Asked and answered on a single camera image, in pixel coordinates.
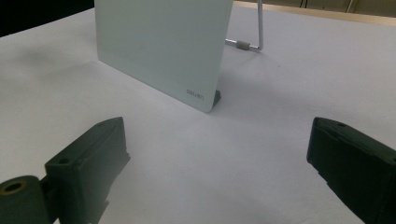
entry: white board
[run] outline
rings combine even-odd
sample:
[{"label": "white board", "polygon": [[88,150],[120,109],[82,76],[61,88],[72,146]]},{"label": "white board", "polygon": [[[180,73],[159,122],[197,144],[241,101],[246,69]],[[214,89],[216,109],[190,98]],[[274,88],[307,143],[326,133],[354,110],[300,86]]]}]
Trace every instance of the white board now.
[{"label": "white board", "polygon": [[99,60],[212,109],[232,0],[95,0]]}]

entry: logo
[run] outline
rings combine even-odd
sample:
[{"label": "logo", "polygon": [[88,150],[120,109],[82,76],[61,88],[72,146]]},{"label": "logo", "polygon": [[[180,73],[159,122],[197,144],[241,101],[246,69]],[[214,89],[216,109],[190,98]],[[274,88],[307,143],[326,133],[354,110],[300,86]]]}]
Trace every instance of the logo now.
[{"label": "logo", "polygon": [[195,98],[198,98],[198,99],[202,100],[202,101],[205,99],[205,97],[202,94],[198,93],[198,92],[187,90],[187,93],[189,95],[195,97]]}]

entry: metal rod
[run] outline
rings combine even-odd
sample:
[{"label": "metal rod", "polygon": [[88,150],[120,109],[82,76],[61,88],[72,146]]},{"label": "metal rod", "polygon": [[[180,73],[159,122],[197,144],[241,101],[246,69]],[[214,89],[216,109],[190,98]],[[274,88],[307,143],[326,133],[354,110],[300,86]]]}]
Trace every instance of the metal rod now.
[{"label": "metal rod", "polygon": [[350,8],[352,7],[352,4],[353,4],[353,0],[350,0],[350,1],[349,1],[349,6],[348,6],[347,9],[346,9],[346,13],[349,13],[349,10],[350,10]]},{"label": "metal rod", "polygon": [[233,46],[239,49],[244,49],[244,50],[251,50],[251,51],[260,51],[262,50],[262,46],[264,45],[264,39],[263,39],[263,21],[262,21],[262,0],[257,1],[257,10],[258,10],[258,20],[259,20],[259,46],[252,46],[250,43],[246,43],[243,41],[236,41],[236,40],[231,40],[231,39],[226,39],[225,44],[229,46]]}]

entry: dark background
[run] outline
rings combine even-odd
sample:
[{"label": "dark background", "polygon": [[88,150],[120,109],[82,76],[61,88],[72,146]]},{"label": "dark background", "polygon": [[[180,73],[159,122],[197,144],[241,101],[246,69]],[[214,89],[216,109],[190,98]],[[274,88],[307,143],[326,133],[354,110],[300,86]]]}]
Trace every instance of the dark background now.
[{"label": "dark background", "polygon": [[93,0],[6,0],[0,4],[0,36],[11,35],[93,7]]}]

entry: screw hole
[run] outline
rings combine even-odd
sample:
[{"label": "screw hole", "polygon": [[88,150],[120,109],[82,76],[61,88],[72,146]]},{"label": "screw hole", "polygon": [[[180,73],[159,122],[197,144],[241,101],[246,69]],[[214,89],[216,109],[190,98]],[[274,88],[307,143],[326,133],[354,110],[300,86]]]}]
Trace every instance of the screw hole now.
[{"label": "screw hole", "polygon": [[67,164],[67,163],[69,163],[69,159],[61,159],[59,161],[59,164]]},{"label": "screw hole", "polygon": [[21,184],[21,183],[14,183],[14,184],[12,184],[12,185],[10,185],[10,186],[7,186],[7,187],[4,189],[4,191],[7,192],[7,193],[10,193],[10,192],[15,191],[15,190],[17,190],[17,189],[20,189],[21,187],[22,187],[22,184]]}]

